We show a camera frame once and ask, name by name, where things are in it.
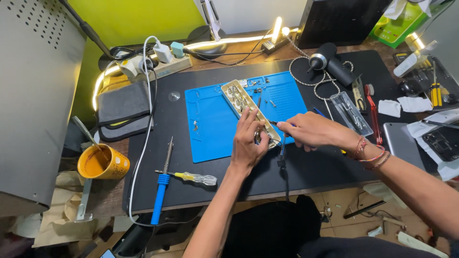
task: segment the gray fabric pouch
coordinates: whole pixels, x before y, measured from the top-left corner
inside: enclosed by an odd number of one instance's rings
[[[101,126],[99,127],[99,135],[105,142],[119,141],[133,135],[146,132],[146,128],[149,122],[150,116],[147,115],[114,130],[110,130],[105,126]]]
[[[145,81],[101,93],[97,96],[97,103],[97,117],[101,126],[135,120],[150,114],[148,86]]]

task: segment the yellow mug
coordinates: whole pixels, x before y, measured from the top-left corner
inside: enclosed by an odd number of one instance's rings
[[[87,148],[78,160],[78,172],[85,178],[120,179],[128,172],[131,163],[123,154],[108,145],[99,144],[104,152],[95,146]]]

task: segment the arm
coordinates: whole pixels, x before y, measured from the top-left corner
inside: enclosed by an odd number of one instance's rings
[[[242,183],[268,151],[269,136],[264,132],[261,133],[261,143],[254,143],[255,133],[264,126],[264,120],[255,121],[257,112],[256,109],[248,116],[249,109],[246,109],[242,113],[233,140],[231,163],[217,193],[199,221],[183,258],[214,258],[223,250],[232,208]]]
[[[353,130],[312,112],[298,114],[278,126],[295,139],[297,147],[304,144],[305,151],[311,151],[306,145],[333,145],[354,153],[359,139]],[[381,149],[367,142],[357,158],[367,160],[379,154]],[[456,205],[459,203],[459,192],[395,156],[390,156],[375,172],[425,222],[459,239],[459,207]]]

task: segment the hand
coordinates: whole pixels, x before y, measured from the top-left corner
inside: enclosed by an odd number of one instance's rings
[[[266,154],[269,143],[269,136],[261,132],[261,142],[259,145],[255,144],[255,133],[264,126],[265,121],[255,121],[258,109],[248,115],[249,111],[249,108],[246,108],[237,123],[230,164],[237,173],[242,173],[244,177],[250,174],[252,168]]]
[[[284,133],[295,139],[297,147],[303,146],[305,151],[315,151],[318,146],[333,145],[344,150],[351,150],[357,145],[359,135],[353,130],[324,118],[314,112],[298,114],[287,122],[279,122],[277,126]]]

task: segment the desk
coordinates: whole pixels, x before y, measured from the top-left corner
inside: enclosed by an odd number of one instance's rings
[[[235,43],[230,44],[227,50],[227,53],[232,52],[249,52],[255,42],[243,42],[243,43]],[[380,42],[377,42],[373,39],[367,38],[361,45],[357,46],[346,46],[346,47],[338,47],[338,53],[344,52],[353,52],[353,51],[360,51],[360,50],[376,50],[378,51],[379,55],[381,56],[383,62],[391,71],[392,76],[397,80],[397,78],[393,75],[392,70],[395,67],[395,62],[392,58],[392,55],[398,52],[409,51],[409,48],[406,44],[402,44],[401,47],[394,50],[389,46],[386,46]],[[305,50],[305,53],[311,55],[315,52],[314,49],[312,50]],[[264,54],[255,54],[251,55],[249,58],[245,60],[243,64],[256,64],[256,63],[263,63],[263,62],[271,62],[275,60],[287,60],[293,59],[299,56],[299,53],[293,48],[293,46],[286,45],[279,51],[275,52],[270,56],[266,56]],[[240,60],[240,56],[223,56],[220,57],[218,60],[222,62],[235,62]],[[205,70],[205,69],[213,69],[213,68],[220,68],[226,67],[217,63],[201,61],[193,58],[193,67],[183,71],[198,71],[198,70]],[[111,83],[125,80],[125,76],[114,77],[111,78]],[[109,144],[114,149],[120,151],[125,156],[128,155],[128,146],[129,146],[129,139],[124,139],[122,141],[114,142]],[[92,213],[95,218],[104,218],[104,217],[111,217],[111,216],[119,216],[125,215],[126,213],[122,210],[122,198],[123,198],[123,188],[124,188],[124,181],[125,179],[120,180],[94,180],[92,187],[91,187],[91,194],[89,196],[88,201],[88,208],[86,209],[87,213]],[[314,192],[321,192],[321,191],[330,191],[348,187],[356,187],[360,185],[364,185],[367,183],[371,183],[375,181],[366,181],[366,182],[359,182],[356,184],[347,184],[347,185],[333,185],[330,187],[321,187],[321,188],[314,188],[314,189],[302,189],[297,191],[290,191],[290,195],[298,195],[298,194],[307,194],[307,193],[314,193]],[[283,196],[285,192],[273,193],[273,194],[266,194],[266,195],[256,195],[250,196],[246,200],[258,200],[258,199],[265,199],[265,198],[272,198],[272,197],[279,197]],[[194,203],[191,205],[205,205],[205,203]],[[167,207],[166,209],[175,209],[175,208],[184,208],[189,207],[191,205],[180,205],[180,206],[171,206]]]

